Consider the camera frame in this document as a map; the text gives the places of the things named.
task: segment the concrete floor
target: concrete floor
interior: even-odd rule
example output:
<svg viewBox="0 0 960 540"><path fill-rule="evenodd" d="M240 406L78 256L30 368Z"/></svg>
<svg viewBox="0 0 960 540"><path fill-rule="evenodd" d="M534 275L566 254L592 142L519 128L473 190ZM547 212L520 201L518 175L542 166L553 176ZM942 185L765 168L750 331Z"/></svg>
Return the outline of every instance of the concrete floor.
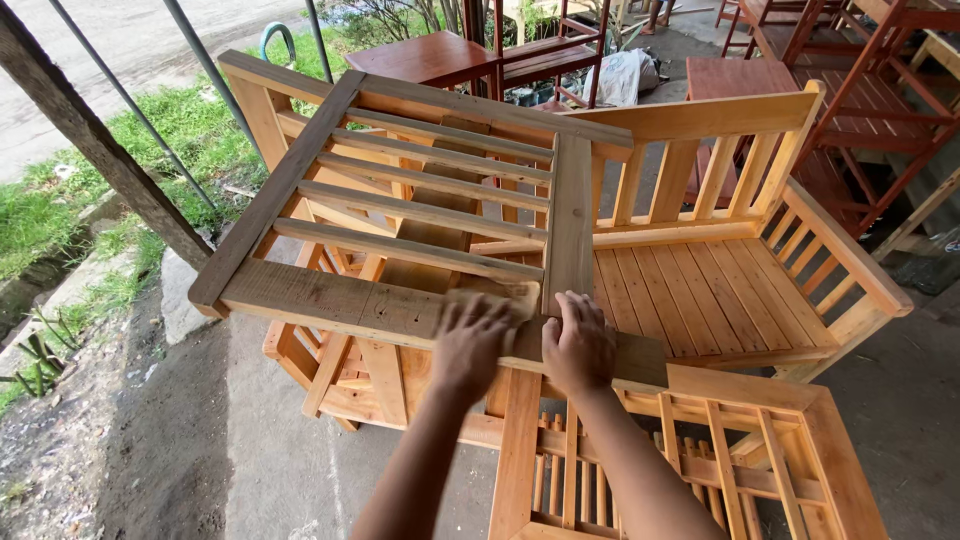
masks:
<svg viewBox="0 0 960 540"><path fill-rule="evenodd" d="M684 7L699 4L684 2ZM679 33L659 31L645 44L672 60L671 66L705 48L716 50L707 45L718 32L722 39L727 23L715 31L714 17L715 12L680 15L673 25ZM647 99L682 99L684 74L672 77L668 88ZM652 192L655 178L656 170L644 171L640 201ZM616 181L611 167L603 215L612 211ZM298 244L277 248L292 260ZM300 414L303 390L260 353L267 321L234 315L226 326L228 456L234 467L227 538L346 538L400 432L365 425L344 433L329 418L305 418ZM894 539L955 538L960 530L955 511L960 482L951 466L960 447L958 338L956 327L917 310L890 323L815 381L833 392ZM496 459L496 452L458 446L438 538L486 537ZM764 527L768 537L784 537L776 513L764 519Z"/></svg>

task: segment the wooden table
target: wooden table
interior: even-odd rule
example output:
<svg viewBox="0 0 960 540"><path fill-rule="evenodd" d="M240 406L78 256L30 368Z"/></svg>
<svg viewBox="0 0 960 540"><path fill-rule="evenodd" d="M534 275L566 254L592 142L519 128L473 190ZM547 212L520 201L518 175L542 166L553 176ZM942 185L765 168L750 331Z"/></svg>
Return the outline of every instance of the wooden table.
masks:
<svg viewBox="0 0 960 540"><path fill-rule="evenodd" d="M687 58L686 59L686 99L718 99L746 97L762 94L796 92L797 83L790 70L781 61L733 60L724 58ZM747 142L740 137L735 156L739 156ZM700 193L701 183L707 174L710 159L710 147L701 146L697 151L697 160L690 179L686 184L684 202L694 204ZM731 164L727 179L720 188L717 207L726 208L730 204L736 189L736 170Z"/></svg>
<svg viewBox="0 0 960 540"><path fill-rule="evenodd" d="M487 76L496 85L500 63L494 52L447 30L349 53L345 58L359 71L439 88Z"/></svg>

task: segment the wooden slat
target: wooden slat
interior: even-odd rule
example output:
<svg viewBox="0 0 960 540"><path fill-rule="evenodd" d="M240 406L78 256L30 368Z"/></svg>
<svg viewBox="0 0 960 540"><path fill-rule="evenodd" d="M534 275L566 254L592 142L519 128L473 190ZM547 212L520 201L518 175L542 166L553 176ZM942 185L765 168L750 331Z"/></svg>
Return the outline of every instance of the wooden slat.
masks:
<svg viewBox="0 0 960 540"><path fill-rule="evenodd" d="M522 209L544 211L548 209L549 205L548 200L544 197L535 197L526 193L487 187L446 176L338 156L329 152L321 152L317 156L317 162L323 167L338 172L365 175L377 180L407 184L413 187L427 187L451 195L493 201Z"/></svg>
<svg viewBox="0 0 960 540"><path fill-rule="evenodd" d="M797 504L797 496L793 491L793 482L787 471L786 462L783 460L780 442L774 432L770 411L759 408L756 410L756 416L763 431L763 440L767 443L767 453L770 455L770 465L773 467L774 477L777 479L777 489L780 492L780 501L783 503L783 512L786 514L786 523L790 526L793 540L805 540L807 536L804 528L804 518L800 512L800 505Z"/></svg>
<svg viewBox="0 0 960 540"><path fill-rule="evenodd" d="M561 431L564 424L564 417L555 414L553 417L553 431ZM559 516L558 504L560 499L560 456L556 453L550 455L550 514Z"/></svg>
<svg viewBox="0 0 960 540"><path fill-rule="evenodd" d="M444 295L388 285L383 283L382 276L380 281L366 282L248 258L224 290L223 301L242 312L321 331L346 332L404 347L431 349ZM535 315L520 326L511 355L502 356L498 363L542 372L540 336L546 319ZM616 339L613 387L648 392L650 384L666 386L659 343L624 332L618 332Z"/></svg>
<svg viewBox="0 0 960 540"><path fill-rule="evenodd" d="M770 233L770 238L767 239L767 245L770 246L770 249L777 247L777 243L780 242L780 239L783 238L786 230L789 229L790 225L796 218L797 212L795 210L788 209L786 211L780 222L774 228L774 231Z"/></svg>
<svg viewBox="0 0 960 540"><path fill-rule="evenodd" d="M414 219L422 223L485 234L494 238L529 240L534 245L542 245L546 241L546 231L533 227L493 221L476 214L425 205L414 201L404 201L394 197L373 195L355 189L339 187L338 185L303 181L300 183L298 193L319 203L333 201L351 209L378 211L392 217Z"/></svg>
<svg viewBox="0 0 960 540"><path fill-rule="evenodd" d="M566 444L564 445L564 528L573 529L577 519L577 409L566 400Z"/></svg>
<svg viewBox="0 0 960 540"><path fill-rule="evenodd" d="M406 399L403 396L403 376L396 345L358 338L357 346L363 354L373 391L383 411L383 419L390 424L406 426Z"/></svg>
<svg viewBox="0 0 960 540"><path fill-rule="evenodd" d="M690 339L687 332L684 319L673 297L670 295L670 289L667 287L660 268L657 266L657 259L648 247L633 248L634 257L643 274L643 281L650 291L650 298L654 306L657 307L657 315L660 322L663 323L663 329L666 331L667 339L670 341L670 348L674 356L695 356L696 347Z"/></svg>
<svg viewBox="0 0 960 540"><path fill-rule="evenodd" d="M695 248L694 246L696 246L696 244L690 244L689 246L694 257L698 259L700 267L704 268L706 253L701 251L699 247ZM737 299L739 299L740 304L743 305L744 309L750 315L750 320L753 321L757 331L763 336L763 342L766 343L767 349L771 351L790 349L790 341L787 340L783 331L774 321L766 305L763 304L760 297L757 296L756 291L754 291L754 288L750 285L743 271L740 270L740 267L737 265L736 260L733 259L727 246L723 242L708 242L707 248L713 256L713 260L716 261L717 266L719 266L723 272L733 292L736 294Z"/></svg>
<svg viewBox="0 0 960 540"><path fill-rule="evenodd" d="M508 178L527 184L550 186L550 180L553 178L549 171L540 171L533 167L514 165L506 161L487 160L470 154L445 150L437 146L424 146L345 129L334 130L331 138L333 142L350 148L383 152L391 156L437 163L455 169Z"/></svg>
<svg viewBox="0 0 960 540"><path fill-rule="evenodd" d="M710 290L707 280L701 273L700 268L697 266L697 262L693 259L693 255L690 254L686 244L673 244L669 246L669 249L670 253L673 255L673 259L680 267L681 273L684 276L684 280L686 281L687 286L690 288L690 293L697 303L697 307L700 308L700 312L703 313L703 316L707 321L707 326L709 327L713 338L716 340L717 347L719 347L720 352L724 354L743 353L744 348L740 344L736 332L734 332L731 328L730 323L727 321L727 315L724 314L724 311L721 309L720 305L717 304L716 298L713 297L713 291ZM732 295L732 291L729 290L729 292L730 296L727 298L735 300L735 297Z"/></svg>
<svg viewBox="0 0 960 540"><path fill-rule="evenodd" d="M495 136L481 135L430 122L421 122L411 118L385 114L375 110L350 108L347 109L347 119L373 128L383 128L397 134L414 135L430 140L455 142L498 155L527 158L528 160L541 163L549 163L553 159L553 151L549 148L540 148L532 144L524 144Z"/></svg>
<svg viewBox="0 0 960 540"><path fill-rule="evenodd" d="M666 460L673 467L673 470L679 474L681 472L680 451L677 448L677 428L673 424L673 407L670 404L670 394L660 392L657 394L657 401L660 404L660 424L663 428L663 447Z"/></svg>
<svg viewBox="0 0 960 540"><path fill-rule="evenodd" d="M356 97L364 73L348 70L330 91L324 105L297 137L290 151L276 166L257 196L241 214L227 238L210 258L210 262L190 286L188 297L197 309L209 316L226 316L219 297L247 253L254 248L273 225L297 189L298 182L314 162L333 130L340 124L344 111Z"/></svg>
<svg viewBox="0 0 960 540"><path fill-rule="evenodd" d="M800 246L800 243L806 238L806 234L810 232L810 228L806 223L801 223L800 227L794 230L793 234L790 235L790 239L786 241L786 244L783 245L783 249L777 253L777 259L780 262L786 263L787 260L793 255L793 252L796 251L797 247Z"/></svg>
<svg viewBox="0 0 960 540"><path fill-rule="evenodd" d="M730 215L746 215L750 204L754 201L756 189L760 186L763 173L770 163L770 156L774 152L780 134L757 135L750 147L750 153L743 164L740 179L730 200Z"/></svg>
<svg viewBox="0 0 960 540"><path fill-rule="evenodd" d="M588 294L593 288L592 225L590 213L590 142L557 134L556 176L550 189L547 215L549 238L543 251L542 313L559 316L554 293L572 290Z"/></svg>
<svg viewBox="0 0 960 540"><path fill-rule="evenodd" d="M634 215L636 206L636 192L640 189L640 176L643 174L643 158L646 156L647 145L637 144L634 152L620 169L620 183L616 188L616 199L613 202L613 224L628 225Z"/></svg>
<svg viewBox="0 0 960 540"><path fill-rule="evenodd" d="M836 345L836 341L824 326L823 321L817 315L813 305L810 304L810 301L807 300L803 292L801 292L797 283L786 274L783 266L774 259L773 253L770 252L769 248L763 245L763 242L758 238L745 238L741 240L741 242L750 252L750 255L754 257L754 260L760 269L763 270L764 274L766 274L770 283L777 289L780 297L786 302L801 326L804 327L804 331L810 336L810 339L813 340L813 344L817 347Z"/></svg>
<svg viewBox="0 0 960 540"><path fill-rule="evenodd" d="M677 221L699 146L700 139L667 141L650 205L650 223Z"/></svg>
<svg viewBox="0 0 960 540"><path fill-rule="evenodd" d="M713 460L713 453L710 451L707 441L700 441L700 456L703 459ZM721 529L727 530L727 520L723 517L723 507L720 506L720 490L713 486L707 486L707 500L710 502L710 515L717 522Z"/></svg>
<svg viewBox="0 0 960 540"><path fill-rule="evenodd" d="M541 375L515 369L493 485L491 540L509 540L530 521Z"/></svg>
<svg viewBox="0 0 960 540"><path fill-rule="evenodd" d="M777 288L770 283L766 273L759 267L750 251L741 240L726 240L724 244L730 250L733 259L740 266L740 270L747 278L750 286L756 292L763 304L769 310L777 326L786 335L793 347L812 347L813 340L806 334L803 325L797 320L790 306L783 300Z"/></svg>
<svg viewBox="0 0 960 540"><path fill-rule="evenodd" d="M713 210L717 206L717 198L720 196L720 189L723 187L727 174L733 162L733 152L736 150L736 144L740 140L738 136L717 137L713 145L713 151L710 153L710 161L707 164L707 174L704 175L704 181L700 185L700 193L697 194L697 204L693 207L693 219L709 219L713 216Z"/></svg>
<svg viewBox="0 0 960 540"><path fill-rule="evenodd" d="M714 400L705 400L705 402L710 436L713 438L714 456L717 461L717 472L720 474L720 485L723 489L723 501L727 507L727 521L730 523L731 539L748 540L747 528L743 523L743 509L740 506L736 480L733 477L730 450L727 448L727 435L724 434L723 424L720 421L720 406Z"/></svg>
<svg viewBox="0 0 960 540"><path fill-rule="evenodd" d="M681 272L677 261L673 259L673 254L668 246L652 246L650 250L654 254L657 266L663 275L670 295L673 296L673 302L684 320L687 332L693 340L693 345L698 355L718 355L720 348L710 333L709 326L700 308L697 306L690 288L686 284L684 274Z"/></svg>
<svg viewBox="0 0 960 540"><path fill-rule="evenodd" d="M389 258L400 258L457 272L466 272L492 280L536 281L543 279L543 270L498 258L480 257L469 253L421 244L401 238L387 238L359 233L341 227L309 223L299 219L278 218L274 230L311 242L330 244L360 252L375 253Z"/></svg>
<svg viewBox="0 0 960 540"><path fill-rule="evenodd" d="M650 291L647 290L647 284L643 281L643 274L640 273L640 267L636 263L634 252L627 248L606 251L613 251L616 264L623 276L627 296L618 299L618 302L621 304L628 303L627 307L630 309L630 312L636 314L634 317L639 323L639 328L636 332L658 339L663 345L663 352L668 357L673 356L673 350L670 349L670 342L666 338L663 324L660 322L657 309L654 307L654 302L650 298Z"/></svg>
<svg viewBox="0 0 960 540"><path fill-rule="evenodd" d="M856 279L852 274L848 274L843 281L838 283L837 286L833 287L833 289L827 293L827 296L820 301L820 304L817 304L817 313L825 315L834 306L836 306L837 302L840 302L841 298L850 292L850 289L852 289L854 285L856 285Z"/></svg>
<svg viewBox="0 0 960 540"><path fill-rule="evenodd" d="M634 306L627 294L627 285L624 283L623 277L620 275L620 268L617 266L615 251L600 250L593 253L600 274L603 276L603 285L611 306L611 310L607 313L608 317L613 319L618 330L641 334L640 323L636 320Z"/></svg>

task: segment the wooden chair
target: wooden chair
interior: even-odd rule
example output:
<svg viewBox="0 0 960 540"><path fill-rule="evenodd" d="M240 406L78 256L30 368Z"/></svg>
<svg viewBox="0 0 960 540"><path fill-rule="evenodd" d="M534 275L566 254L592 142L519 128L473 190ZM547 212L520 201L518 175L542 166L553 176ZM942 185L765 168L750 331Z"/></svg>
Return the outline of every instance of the wooden chair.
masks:
<svg viewBox="0 0 960 540"><path fill-rule="evenodd" d="M503 0L493 4L493 41L496 54L503 59L500 67L499 92L503 101L503 92L507 88L527 85L543 79L554 79L554 99L560 95L577 103L581 107L593 109L596 104L597 87L600 80L600 62L603 60L604 38L607 34L607 19L610 13L610 0L604 0L600 12L600 28L594 30L567 16L567 3L560 1L560 35L503 48ZM568 31L580 33L569 37ZM590 95L580 97L561 86L564 73L593 66L593 80Z"/></svg>
<svg viewBox="0 0 960 540"><path fill-rule="evenodd" d="M626 392L620 400L630 412L660 421L651 444L733 540L764 537L757 498L782 504L793 538L887 537L826 388L676 365L667 371L669 390ZM538 377L515 373L511 379L488 537L623 538L619 509L590 433L578 424L576 404L567 402L566 418L538 418L540 397L564 398ZM681 441L679 421L708 426L712 440ZM765 463L734 454L724 429L757 438L756 454Z"/></svg>

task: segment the stone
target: stone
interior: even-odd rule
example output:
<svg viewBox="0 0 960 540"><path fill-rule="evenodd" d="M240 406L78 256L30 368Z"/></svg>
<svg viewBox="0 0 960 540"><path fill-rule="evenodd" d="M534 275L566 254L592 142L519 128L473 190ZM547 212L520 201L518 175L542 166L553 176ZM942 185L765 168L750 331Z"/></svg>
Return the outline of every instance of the stone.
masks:
<svg viewBox="0 0 960 540"><path fill-rule="evenodd" d="M190 285L196 279L197 271L172 249L167 248L160 266L160 285L163 288L160 313L163 316L167 343L170 345L180 343L190 332L215 320L202 315L186 298Z"/></svg>

